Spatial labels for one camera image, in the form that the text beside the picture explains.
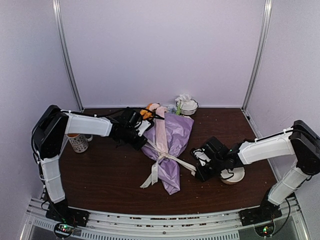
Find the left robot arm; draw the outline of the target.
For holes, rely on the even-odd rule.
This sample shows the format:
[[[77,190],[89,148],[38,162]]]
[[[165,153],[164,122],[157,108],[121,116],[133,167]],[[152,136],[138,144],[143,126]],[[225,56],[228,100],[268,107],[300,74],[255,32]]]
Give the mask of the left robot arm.
[[[66,199],[66,195],[61,179],[60,157],[67,135],[107,137],[140,150],[147,143],[144,133],[153,126],[150,119],[144,119],[138,111],[130,107],[118,110],[113,115],[75,112],[50,105],[32,130],[31,146],[40,166],[41,181],[48,198],[55,204],[51,210],[53,215],[61,222],[72,218],[71,209],[61,203]]]

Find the purple pink wrapping paper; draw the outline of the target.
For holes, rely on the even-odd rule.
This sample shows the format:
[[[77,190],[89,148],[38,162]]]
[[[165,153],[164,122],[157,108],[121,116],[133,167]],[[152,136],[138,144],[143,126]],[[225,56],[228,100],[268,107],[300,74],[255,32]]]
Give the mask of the purple pink wrapping paper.
[[[144,136],[159,148],[165,151],[168,150],[169,154],[179,158],[187,148],[194,120],[190,117],[169,113],[164,106],[157,108],[155,113],[163,119],[156,119],[154,121],[154,127],[146,131]],[[154,158],[155,153],[144,148],[144,146],[141,149],[142,152],[148,158]]]

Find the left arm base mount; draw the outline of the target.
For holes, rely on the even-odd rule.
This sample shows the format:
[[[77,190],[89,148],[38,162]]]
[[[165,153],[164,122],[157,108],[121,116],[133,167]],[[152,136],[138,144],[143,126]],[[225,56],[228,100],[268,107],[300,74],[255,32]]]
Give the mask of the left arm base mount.
[[[60,216],[53,209],[49,209],[45,217],[56,221],[53,233],[60,239],[70,237],[77,227],[86,227],[90,213],[85,210],[70,208],[67,216]]]

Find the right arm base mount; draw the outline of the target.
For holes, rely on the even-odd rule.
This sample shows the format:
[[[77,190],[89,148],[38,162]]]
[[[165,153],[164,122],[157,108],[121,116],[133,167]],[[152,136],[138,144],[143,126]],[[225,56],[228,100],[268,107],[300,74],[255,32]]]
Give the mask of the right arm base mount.
[[[254,226],[254,231],[259,237],[268,238],[276,232],[275,219],[280,218],[279,209],[263,207],[247,208],[239,212],[242,226]]]

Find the beige ribbon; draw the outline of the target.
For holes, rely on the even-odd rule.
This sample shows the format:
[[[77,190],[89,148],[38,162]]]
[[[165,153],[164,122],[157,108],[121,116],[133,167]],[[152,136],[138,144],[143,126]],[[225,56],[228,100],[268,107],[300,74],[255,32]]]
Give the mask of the beige ribbon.
[[[147,141],[144,148],[149,149],[155,153],[153,165],[151,166],[150,175],[147,179],[140,185],[141,189],[153,186],[159,180],[169,195],[172,195],[180,191],[180,167],[187,169],[192,176],[196,174],[196,167],[190,163],[187,163],[176,156],[169,154],[168,150],[163,150],[159,148],[156,143],[151,140]]]

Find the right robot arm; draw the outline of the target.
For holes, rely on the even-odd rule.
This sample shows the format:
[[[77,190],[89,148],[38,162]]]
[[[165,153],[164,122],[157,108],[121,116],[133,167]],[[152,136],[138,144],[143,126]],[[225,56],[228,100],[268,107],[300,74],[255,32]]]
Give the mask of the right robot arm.
[[[228,148],[216,137],[211,137],[198,149],[192,149],[196,159],[193,175],[202,182],[221,175],[224,170],[277,158],[295,156],[291,169],[268,192],[266,202],[256,210],[259,220],[268,220],[289,195],[307,179],[320,172],[320,137],[302,120],[279,133],[254,140],[244,140]]]

